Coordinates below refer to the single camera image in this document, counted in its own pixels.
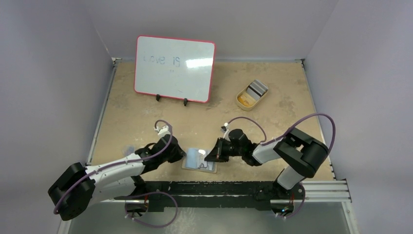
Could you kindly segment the beige card holder wallet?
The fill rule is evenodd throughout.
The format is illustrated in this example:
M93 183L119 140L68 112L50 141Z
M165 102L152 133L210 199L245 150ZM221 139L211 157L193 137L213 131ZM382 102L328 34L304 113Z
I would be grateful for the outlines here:
M215 162L205 161L205 157L210 150L188 148L186 156L183 159L182 169L193 170L206 173L217 173Z

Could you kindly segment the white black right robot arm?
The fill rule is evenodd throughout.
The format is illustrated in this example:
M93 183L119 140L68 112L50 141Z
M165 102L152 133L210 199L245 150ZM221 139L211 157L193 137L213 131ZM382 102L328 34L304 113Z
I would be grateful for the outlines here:
M283 159L288 166L276 178L273 191L277 197L286 198L296 184L314 177L328 153L324 143L297 128L266 145L253 143L241 129L234 129L217 139L204 161L228 162L231 156L240 156L250 166L261 166Z

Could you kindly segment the silver VIP credit card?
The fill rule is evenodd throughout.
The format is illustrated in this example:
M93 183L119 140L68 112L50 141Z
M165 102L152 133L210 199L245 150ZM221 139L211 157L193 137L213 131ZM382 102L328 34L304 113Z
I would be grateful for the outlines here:
M210 153L210 150L197 149L195 152L195 169L207 172L215 171L215 163L204 160L205 156Z

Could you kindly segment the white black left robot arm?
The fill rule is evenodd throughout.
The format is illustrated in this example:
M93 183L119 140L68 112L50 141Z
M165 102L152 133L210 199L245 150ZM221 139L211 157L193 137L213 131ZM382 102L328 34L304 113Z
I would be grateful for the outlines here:
M79 216L88 207L107 199L140 199L149 189L142 174L161 164L174 163L186 156L178 140L169 134L128 156L97 166L74 163L49 188L54 214L63 221Z

